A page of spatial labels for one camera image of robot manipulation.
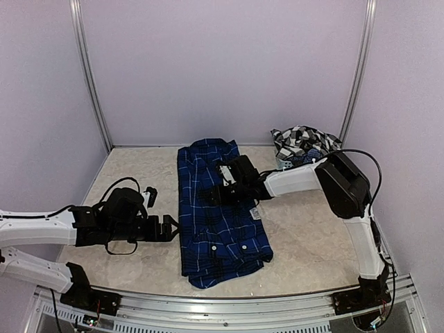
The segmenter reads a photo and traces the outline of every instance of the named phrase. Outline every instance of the marble table surface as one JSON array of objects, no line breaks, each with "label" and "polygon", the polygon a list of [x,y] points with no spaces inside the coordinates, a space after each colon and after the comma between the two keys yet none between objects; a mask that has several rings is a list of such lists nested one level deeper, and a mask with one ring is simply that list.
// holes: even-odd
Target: marble table surface
[{"label": "marble table surface", "polygon": [[[258,170],[276,166],[273,147],[241,146]],[[178,219],[177,147],[116,148],[92,185],[85,201],[96,203],[117,179],[132,176],[142,188],[159,194],[149,214]],[[133,187],[125,181],[121,186]],[[170,296],[248,297],[321,291],[357,283],[358,265],[348,231],[330,211],[321,191],[287,194],[258,206],[274,258],[251,275],[200,290],[180,274],[179,239],[171,243],[140,243],[133,255],[108,255],[103,246],[65,246],[59,262],[80,264],[93,285]],[[131,251],[118,241],[113,252]]]}]

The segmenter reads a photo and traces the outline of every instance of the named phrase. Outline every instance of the clothing label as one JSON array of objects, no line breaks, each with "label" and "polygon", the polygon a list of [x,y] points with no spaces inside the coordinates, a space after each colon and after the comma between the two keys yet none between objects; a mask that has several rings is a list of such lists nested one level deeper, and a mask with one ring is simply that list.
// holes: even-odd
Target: clothing label
[{"label": "clothing label", "polygon": [[253,220],[260,220],[261,216],[259,215],[259,210],[257,210],[256,207],[250,209],[250,214],[253,218]]}]

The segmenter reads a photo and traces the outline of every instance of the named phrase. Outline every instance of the vertical metal post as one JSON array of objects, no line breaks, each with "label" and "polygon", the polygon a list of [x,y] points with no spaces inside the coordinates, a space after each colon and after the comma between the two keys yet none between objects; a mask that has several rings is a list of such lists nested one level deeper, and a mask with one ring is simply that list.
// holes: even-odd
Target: vertical metal post
[{"label": "vertical metal post", "polygon": [[375,23],[376,0],[367,0],[366,18],[364,21],[364,29],[362,31],[361,45],[359,47],[358,63],[353,78],[352,90],[348,98],[347,110],[345,111],[344,120],[342,122],[341,133],[339,139],[344,143],[347,139],[353,114],[355,113],[356,103],[361,89],[362,79],[366,69],[367,55],[370,49],[370,40]]},{"label": "vertical metal post", "polygon": [[106,126],[105,117],[103,116],[102,109],[99,102],[99,96],[97,95],[96,83],[92,75],[91,64],[89,63],[88,49],[85,37],[85,30],[83,28],[82,10],[80,7],[80,0],[69,0],[71,6],[72,23],[74,26],[74,34],[76,36],[78,52],[83,68],[83,74],[85,75],[85,81],[91,98],[92,108],[94,116],[96,117],[97,125],[102,136],[103,144],[106,151],[110,153],[113,148],[112,140],[108,127]]}]

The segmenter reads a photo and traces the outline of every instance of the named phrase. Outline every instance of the plaid fabric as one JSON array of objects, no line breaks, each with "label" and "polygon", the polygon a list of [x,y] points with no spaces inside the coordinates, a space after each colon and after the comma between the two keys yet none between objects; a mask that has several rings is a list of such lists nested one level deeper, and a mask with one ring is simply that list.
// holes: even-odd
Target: plaid fabric
[{"label": "plaid fabric", "polygon": [[203,139],[178,152],[182,275],[201,289],[251,274],[273,258],[262,222],[250,214],[253,200],[230,206],[207,200],[223,182],[216,163],[236,156],[236,142],[222,139]]},{"label": "plaid fabric", "polygon": [[326,134],[308,126],[296,126],[284,132],[272,130],[277,149],[276,157],[292,161],[293,165],[311,162],[325,154],[341,148],[342,142],[331,134]]}]

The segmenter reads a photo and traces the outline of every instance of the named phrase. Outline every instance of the blue plaid shirt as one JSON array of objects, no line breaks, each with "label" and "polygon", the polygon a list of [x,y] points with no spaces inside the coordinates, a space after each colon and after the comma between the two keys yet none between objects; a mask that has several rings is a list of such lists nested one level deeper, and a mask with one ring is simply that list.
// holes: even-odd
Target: blue plaid shirt
[{"label": "blue plaid shirt", "polygon": [[212,205],[207,199],[223,182],[217,162],[236,156],[236,142],[222,139],[203,139],[178,152],[182,275],[201,289],[254,273],[273,258],[262,222],[250,214],[253,200]]}]

